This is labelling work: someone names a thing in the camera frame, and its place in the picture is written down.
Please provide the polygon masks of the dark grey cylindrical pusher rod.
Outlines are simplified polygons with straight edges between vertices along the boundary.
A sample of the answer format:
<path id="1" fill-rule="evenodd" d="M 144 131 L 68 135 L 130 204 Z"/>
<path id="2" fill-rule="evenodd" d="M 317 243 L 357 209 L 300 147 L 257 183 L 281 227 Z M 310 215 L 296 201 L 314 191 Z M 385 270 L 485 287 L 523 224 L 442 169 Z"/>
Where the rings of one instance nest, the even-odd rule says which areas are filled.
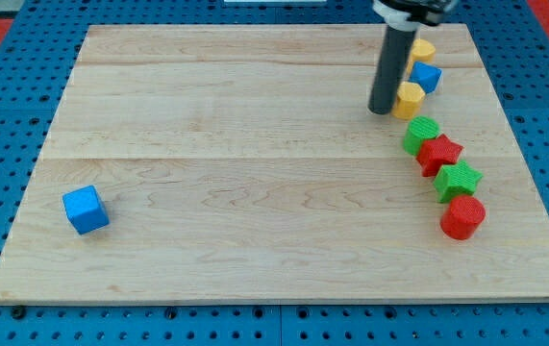
<path id="1" fill-rule="evenodd" d="M 387 26 L 368 99 L 371 112 L 387 114 L 393 109 L 415 35 L 416 30 L 401 31 Z"/>

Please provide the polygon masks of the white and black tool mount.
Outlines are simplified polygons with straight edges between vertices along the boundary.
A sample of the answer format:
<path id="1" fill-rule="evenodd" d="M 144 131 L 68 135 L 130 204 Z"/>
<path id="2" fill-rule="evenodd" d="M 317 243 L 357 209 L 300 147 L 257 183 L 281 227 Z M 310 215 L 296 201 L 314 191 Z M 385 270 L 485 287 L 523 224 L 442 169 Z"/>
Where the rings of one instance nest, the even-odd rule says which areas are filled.
<path id="1" fill-rule="evenodd" d="M 373 0 L 372 10 L 390 28 L 412 32 L 420 25 L 438 26 L 458 4 L 459 0 Z"/>

